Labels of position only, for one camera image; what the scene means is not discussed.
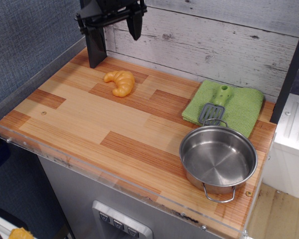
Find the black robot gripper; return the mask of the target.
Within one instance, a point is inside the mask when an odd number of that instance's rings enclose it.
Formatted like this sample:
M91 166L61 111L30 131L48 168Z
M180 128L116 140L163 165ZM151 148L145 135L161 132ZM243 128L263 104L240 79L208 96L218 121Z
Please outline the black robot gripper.
M143 16L147 12L144 0L98 0L103 11L103 25L108 26L126 20L129 33L138 40L142 33ZM106 52L102 26L86 25L86 36L99 51Z

